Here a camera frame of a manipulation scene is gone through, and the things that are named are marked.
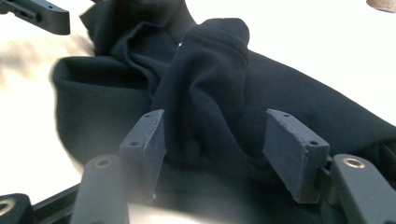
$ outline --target wrinkled fabric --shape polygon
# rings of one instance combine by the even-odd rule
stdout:
[[[396,182],[396,128],[305,74],[248,49],[239,19],[196,24],[184,1],[113,0],[82,17],[94,57],[53,71],[57,129],[81,162],[116,154],[145,113],[164,109],[157,204],[236,223],[321,223],[262,155],[266,109],[292,114]]]

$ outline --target white surface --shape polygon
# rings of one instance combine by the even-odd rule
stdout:
[[[90,1],[51,2],[71,11],[73,32],[86,38],[78,15]],[[396,14],[358,0],[189,0],[187,5],[199,23],[243,19],[250,29],[250,49],[308,74],[396,124]],[[0,195],[26,193],[37,203],[80,179],[78,166],[55,132],[49,76],[57,58],[87,52],[70,43],[76,39],[50,35],[12,15],[0,15],[0,27],[0,71],[2,66],[12,68],[0,73]],[[32,53],[18,46],[26,41],[48,49]],[[18,50],[7,51],[9,44]],[[32,63],[13,64],[19,56]],[[36,57],[48,59],[37,63]],[[26,66],[32,75],[26,76]],[[164,221],[154,219],[148,223]]]

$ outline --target black plastic part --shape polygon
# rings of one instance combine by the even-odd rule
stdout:
[[[347,224],[347,218],[344,212],[326,201],[321,202],[320,213],[323,224]]]
[[[155,199],[155,188],[166,153],[163,110],[142,116],[120,144],[123,178],[129,200],[149,203]]]
[[[33,206],[35,223],[68,224],[77,198],[78,185],[66,189]]]
[[[45,0],[0,0],[0,13],[8,11],[53,34],[70,35],[69,12]]]
[[[105,155],[88,161],[70,224],[129,223],[122,190],[119,157]]]
[[[0,196],[1,224],[33,224],[34,214],[30,199],[25,194]]]
[[[370,162],[336,155],[331,177],[347,223],[396,223],[396,191]]]
[[[297,203],[318,203],[318,168],[327,162],[330,145],[290,114],[267,110],[262,153]]]

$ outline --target screw hole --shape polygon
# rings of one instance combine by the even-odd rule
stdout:
[[[99,169],[103,169],[103,168],[106,168],[107,166],[109,166],[110,164],[111,164],[110,159],[103,159],[103,160],[97,161],[95,164],[95,167],[99,168]]]
[[[93,221],[91,224],[106,224],[104,221],[99,220],[99,221]]]
[[[15,200],[12,198],[0,201],[0,216],[11,211],[14,206],[15,206]]]
[[[343,159],[343,162],[346,165],[353,167],[353,168],[357,168],[357,169],[363,169],[366,166],[363,162],[358,161],[353,158],[345,158],[345,159]]]

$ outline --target black cloth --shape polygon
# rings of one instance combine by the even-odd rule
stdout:
[[[396,182],[396,128],[341,93],[248,49],[239,19],[196,24],[183,0],[110,0],[82,17],[94,57],[53,71],[57,129],[79,161],[117,153],[145,113],[164,109],[157,204],[236,223],[321,223],[262,155],[265,111],[292,114],[331,154],[373,162]]]

